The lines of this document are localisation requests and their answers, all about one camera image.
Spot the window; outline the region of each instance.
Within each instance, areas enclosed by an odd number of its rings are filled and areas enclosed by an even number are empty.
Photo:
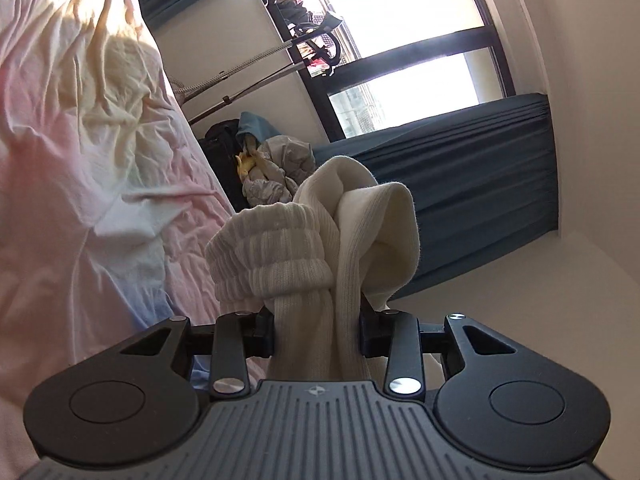
[[[303,75],[332,140],[399,126],[514,94],[484,0],[274,0],[283,38],[327,10],[342,57],[332,74],[319,61]],[[334,54],[327,36],[320,43]]]

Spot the ribbed gray plate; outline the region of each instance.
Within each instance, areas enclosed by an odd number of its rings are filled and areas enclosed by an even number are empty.
[[[251,397],[212,405],[181,446],[149,462],[83,471],[44,459],[24,480],[602,480],[591,465],[548,473],[500,470],[467,457],[416,402],[368,381],[264,381]]]

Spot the bright sky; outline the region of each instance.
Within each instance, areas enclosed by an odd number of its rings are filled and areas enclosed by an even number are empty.
[[[329,0],[362,56],[466,28],[481,27],[473,0]],[[304,0],[320,10],[317,0]],[[368,83],[384,111],[383,127],[478,104],[464,55],[437,59]]]

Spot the triangular cutout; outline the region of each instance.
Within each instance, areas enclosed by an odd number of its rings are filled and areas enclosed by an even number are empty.
[[[494,339],[475,326],[465,326],[466,338],[478,355],[514,354],[515,350],[505,343]]]
[[[120,353],[125,355],[158,355],[171,333],[170,328],[161,328],[133,345],[127,346]]]

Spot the pink fabric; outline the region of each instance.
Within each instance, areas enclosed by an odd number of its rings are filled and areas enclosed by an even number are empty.
[[[214,320],[204,247],[231,213],[137,0],[0,0],[0,480],[36,460],[34,386],[174,312]]]

